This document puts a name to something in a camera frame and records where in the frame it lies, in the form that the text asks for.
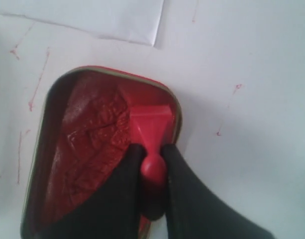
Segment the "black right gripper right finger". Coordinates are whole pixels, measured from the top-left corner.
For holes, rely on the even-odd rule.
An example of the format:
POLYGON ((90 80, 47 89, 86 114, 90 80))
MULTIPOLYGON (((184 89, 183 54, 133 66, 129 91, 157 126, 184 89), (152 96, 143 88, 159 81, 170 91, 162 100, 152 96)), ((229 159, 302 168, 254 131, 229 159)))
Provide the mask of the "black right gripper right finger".
POLYGON ((196 176, 174 144, 162 147, 168 168, 166 209, 170 239, 272 239, 217 197, 196 176))

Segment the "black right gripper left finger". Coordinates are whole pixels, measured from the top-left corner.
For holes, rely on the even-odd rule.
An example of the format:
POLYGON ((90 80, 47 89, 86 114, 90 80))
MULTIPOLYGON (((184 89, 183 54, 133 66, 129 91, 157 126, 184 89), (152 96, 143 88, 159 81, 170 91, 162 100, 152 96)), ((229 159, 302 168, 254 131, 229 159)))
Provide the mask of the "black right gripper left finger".
POLYGON ((138 174, 144 148, 131 144, 107 181, 84 203, 51 226, 53 239, 136 239, 138 174))

